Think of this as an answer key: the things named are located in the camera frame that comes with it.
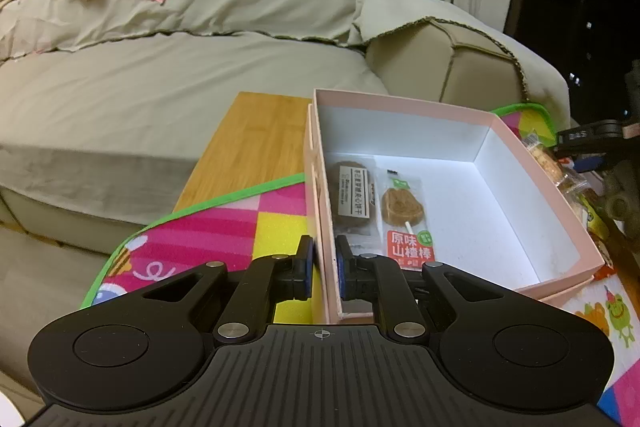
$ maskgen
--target sofa backrest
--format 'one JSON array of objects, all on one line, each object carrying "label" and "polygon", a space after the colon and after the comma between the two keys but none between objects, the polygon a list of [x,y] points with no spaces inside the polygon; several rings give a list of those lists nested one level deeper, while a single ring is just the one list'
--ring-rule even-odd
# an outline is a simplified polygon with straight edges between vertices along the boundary
[{"label": "sofa backrest", "polygon": [[0,11],[0,60],[98,42],[184,31],[254,31],[360,44],[352,22],[362,0],[17,0]]}]

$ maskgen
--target green round logo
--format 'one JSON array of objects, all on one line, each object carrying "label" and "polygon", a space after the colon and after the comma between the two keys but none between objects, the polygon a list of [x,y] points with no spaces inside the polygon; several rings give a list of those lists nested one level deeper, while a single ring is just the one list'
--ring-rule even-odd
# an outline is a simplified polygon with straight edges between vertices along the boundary
[{"label": "green round logo", "polygon": [[433,246],[433,239],[431,238],[431,234],[426,230],[422,230],[421,232],[418,232],[417,237],[418,237],[418,243],[420,243],[424,247]]}]

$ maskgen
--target brown round cookie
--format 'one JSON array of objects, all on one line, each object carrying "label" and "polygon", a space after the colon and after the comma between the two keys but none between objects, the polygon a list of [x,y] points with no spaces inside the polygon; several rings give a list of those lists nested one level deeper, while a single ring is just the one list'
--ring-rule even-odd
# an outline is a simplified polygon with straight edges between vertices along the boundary
[{"label": "brown round cookie", "polygon": [[382,219],[395,227],[404,227],[408,221],[410,225],[417,225],[424,217],[424,207],[406,188],[390,188],[382,196],[380,202]]},{"label": "brown round cookie", "polygon": [[[367,201],[367,204],[369,205],[369,217],[341,216],[338,214],[338,200],[340,199],[340,166],[366,169],[364,165],[357,162],[338,162],[327,169],[326,180],[329,185],[329,201],[331,202],[331,213],[334,217],[334,225],[337,225],[338,227],[364,227],[369,224],[370,216],[376,215],[376,211],[370,200]],[[369,177],[370,183],[371,172],[369,172],[368,169],[367,176]]]}]

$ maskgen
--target green trim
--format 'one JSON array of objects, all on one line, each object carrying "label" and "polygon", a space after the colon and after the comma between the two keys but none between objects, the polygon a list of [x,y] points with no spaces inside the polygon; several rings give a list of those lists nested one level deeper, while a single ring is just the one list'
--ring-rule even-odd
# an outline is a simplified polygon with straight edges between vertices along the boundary
[{"label": "green trim", "polygon": [[496,116],[503,117],[512,112],[521,111],[523,109],[533,109],[540,113],[542,119],[545,121],[547,127],[549,127],[549,131],[553,136],[556,135],[556,126],[554,126],[553,120],[551,120],[551,115],[549,111],[546,110],[546,107],[539,103],[534,102],[526,102],[526,103],[513,103],[511,105],[506,105],[504,107],[499,107],[498,109],[492,110],[492,113]]},{"label": "green trim", "polygon": [[270,192],[271,190],[277,190],[278,188],[290,187],[291,185],[297,185],[299,183],[303,183],[305,181],[305,173],[300,172],[300,174],[294,174],[292,176],[287,176],[286,178],[280,178],[277,180],[272,180],[270,182],[262,183],[260,185],[255,185],[254,187],[243,188],[242,190],[238,190],[238,192],[232,192],[231,194],[225,194],[224,196],[219,196],[217,198],[213,198],[209,201],[203,201],[202,203],[192,204],[187,208],[182,210],[178,210],[178,212],[174,212],[173,214],[169,214],[168,216],[161,217],[157,221],[154,221],[150,225],[147,225],[144,229],[139,230],[138,232],[127,237],[119,247],[114,250],[111,254],[110,258],[104,264],[100,273],[98,273],[98,277],[95,278],[94,283],[89,288],[89,291],[84,296],[82,300],[82,305],[80,309],[88,308],[91,303],[95,299],[95,295],[98,293],[98,288],[100,284],[102,284],[102,280],[107,275],[113,260],[120,253],[120,250],[124,245],[126,245],[131,239],[140,235],[146,230],[152,229],[154,227],[158,227],[159,225],[164,225],[164,223],[168,223],[169,221],[173,221],[174,219],[178,219],[179,217],[189,216],[191,214],[195,214],[201,210],[207,210],[208,208],[212,208],[214,206],[220,206],[221,204],[234,203],[236,201],[244,200],[246,198],[250,198],[252,196],[257,196],[258,194],[264,194],[265,192]]}]

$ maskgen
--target box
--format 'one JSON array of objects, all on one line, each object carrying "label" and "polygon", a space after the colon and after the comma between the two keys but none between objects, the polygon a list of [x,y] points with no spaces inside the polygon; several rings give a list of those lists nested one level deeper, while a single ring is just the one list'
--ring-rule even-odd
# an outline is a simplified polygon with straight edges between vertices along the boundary
[{"label": "box", "polygon": [[316,89],[305,134],[309,233],[322,296],[316,323],[371,320],[339,298],[326,178],[336,153],[373,156],[421,179],[437,261],[551,304],[586,285],[603,260],[570,206],[495,115],[394,96]]}]

